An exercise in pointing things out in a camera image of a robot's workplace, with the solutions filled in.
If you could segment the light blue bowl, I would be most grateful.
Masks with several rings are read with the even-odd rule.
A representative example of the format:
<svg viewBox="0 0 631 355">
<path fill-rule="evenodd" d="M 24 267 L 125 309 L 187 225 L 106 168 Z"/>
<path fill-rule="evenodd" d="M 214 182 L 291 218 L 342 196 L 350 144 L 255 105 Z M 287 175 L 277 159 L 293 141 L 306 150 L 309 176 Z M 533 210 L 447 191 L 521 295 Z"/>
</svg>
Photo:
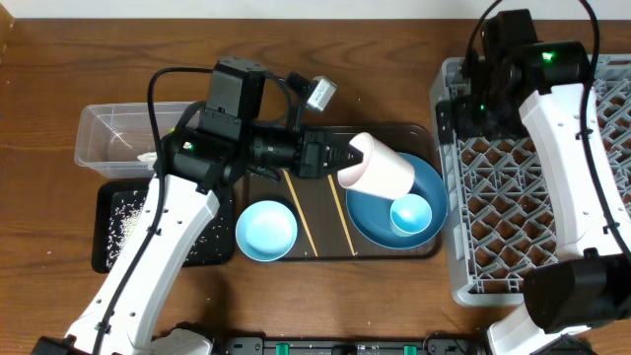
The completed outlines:
<svg viewBox="0 0 631 355">
<path fill-rule="evenodd" d="M 237 221 L 235 236 L 239 248 L 250 259 L 274 261 L 294 246 L 298 223 L 293 211 L 285 204 L 262 200 L 244 210 Z"/>
</svg>

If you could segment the pile of white rice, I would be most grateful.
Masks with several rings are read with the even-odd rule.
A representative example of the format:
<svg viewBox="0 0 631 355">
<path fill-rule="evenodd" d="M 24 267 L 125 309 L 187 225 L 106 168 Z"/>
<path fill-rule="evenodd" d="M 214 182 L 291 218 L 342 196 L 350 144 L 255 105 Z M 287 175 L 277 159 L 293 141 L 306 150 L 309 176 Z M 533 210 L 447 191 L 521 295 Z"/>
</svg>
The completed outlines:
<svg viewBox="0 0 631 355">
<path fill-rule="evenodd" d="M 146 190 L 128 190 L 113 195 L 105 238 L 105 266 L 112 268 L 143 212 Z"/>
</svg>

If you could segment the white napkin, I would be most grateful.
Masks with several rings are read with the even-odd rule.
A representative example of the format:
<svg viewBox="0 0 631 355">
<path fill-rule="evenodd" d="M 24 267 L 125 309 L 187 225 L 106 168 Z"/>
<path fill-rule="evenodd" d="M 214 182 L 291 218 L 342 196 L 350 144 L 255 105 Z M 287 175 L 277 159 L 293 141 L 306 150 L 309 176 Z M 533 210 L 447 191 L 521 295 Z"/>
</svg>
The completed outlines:
<svg viewBox="0 0 631 355">
<path fill-rule="evenodd" d="M 147 152 L 137 156 L 137 160 L 146 164 L 154 164 L 157 160 L 156 152 Z"/>
</svg>

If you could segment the pink cup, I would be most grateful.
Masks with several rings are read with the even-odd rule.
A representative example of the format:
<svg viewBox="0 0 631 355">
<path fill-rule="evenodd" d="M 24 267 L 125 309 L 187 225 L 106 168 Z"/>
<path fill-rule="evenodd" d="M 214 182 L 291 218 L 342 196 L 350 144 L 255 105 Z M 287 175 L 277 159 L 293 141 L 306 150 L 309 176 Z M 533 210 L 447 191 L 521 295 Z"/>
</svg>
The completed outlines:
<svg viewBox="0 0 631 355">
<path fill-rule="evenodd" d="M 368 132 L 354 136 L 349 145 L 363 154 L 360 164 L 337 173 L 338 183 L 348 190 L 395 200 L 411 191 L 413 166 Z"/>
</svg>

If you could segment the light blue cup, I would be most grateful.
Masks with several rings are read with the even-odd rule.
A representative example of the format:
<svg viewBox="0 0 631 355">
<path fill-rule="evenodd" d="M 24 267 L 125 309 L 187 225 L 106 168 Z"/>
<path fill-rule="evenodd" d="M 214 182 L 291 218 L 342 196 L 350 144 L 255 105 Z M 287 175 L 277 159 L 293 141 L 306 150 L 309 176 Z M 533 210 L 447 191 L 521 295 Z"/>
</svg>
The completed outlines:
<svg viewBox="0 0 631 355">
<path fill-rule="evenodd" d="M 422 196 L 408 193 L 394 200 L 389 208 L 389 225 L 400 237 L 410 237 L 425 231 L 432 222 L 433 212 Z"/>
</svg>

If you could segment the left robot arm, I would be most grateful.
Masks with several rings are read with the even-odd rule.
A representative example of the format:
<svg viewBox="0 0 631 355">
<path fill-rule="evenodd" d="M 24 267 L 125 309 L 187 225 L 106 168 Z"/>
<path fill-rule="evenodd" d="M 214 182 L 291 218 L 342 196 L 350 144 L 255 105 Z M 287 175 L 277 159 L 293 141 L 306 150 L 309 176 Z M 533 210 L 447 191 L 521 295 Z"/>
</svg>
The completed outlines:
<svg viewBox="0 0 631 355">
<path fill-rule="evenodd" d="M 362 153 L 323 129 L 255 126 L 233 136 L 178 127 L 161 140 L 144 214 L 103 286 L 61 339 L 35 354 L 210 354 L 215 339 L 191 324 L 154 328 L 187 255 L 247 171 L 321 178 L 361 163 Z"/>
</svg>

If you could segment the grey dishwasher rack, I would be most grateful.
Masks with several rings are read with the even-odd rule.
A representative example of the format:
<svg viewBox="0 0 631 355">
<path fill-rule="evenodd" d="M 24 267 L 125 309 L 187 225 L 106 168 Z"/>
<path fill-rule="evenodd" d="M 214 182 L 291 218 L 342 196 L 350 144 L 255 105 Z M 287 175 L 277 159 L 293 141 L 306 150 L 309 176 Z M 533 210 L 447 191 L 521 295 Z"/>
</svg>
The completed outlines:
<svg viewBox="0 0 631 355">
<path fill-rule="evenodd" d="M 435 144 L 448 193 L 443 227 L 451 293 L 465 307 L 522 302 L 523 276 L 555 263 L 554 218 L 542 167 L 528 138 L 456 138 L 439 102 L 468 94 L 461 58 L 443 62 L 430 90 Z M 598 60 L 598 125 L 630 214 L 630 54 Z"/>
</svg>

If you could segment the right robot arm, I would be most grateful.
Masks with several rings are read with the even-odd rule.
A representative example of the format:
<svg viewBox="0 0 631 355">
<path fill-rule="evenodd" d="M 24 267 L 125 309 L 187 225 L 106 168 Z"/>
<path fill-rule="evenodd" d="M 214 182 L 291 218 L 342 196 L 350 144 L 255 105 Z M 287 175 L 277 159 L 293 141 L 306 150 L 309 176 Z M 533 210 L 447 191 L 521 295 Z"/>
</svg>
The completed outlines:
<svg viewBox="0 0 631 355">
<path fill-rule="evenodd" d="M 490 354 L 535 354 L 630 315 L 630 217 L 576 42 L 445 60 L 430 91 L 452 294 L 507 306 Z"/>
</svg>

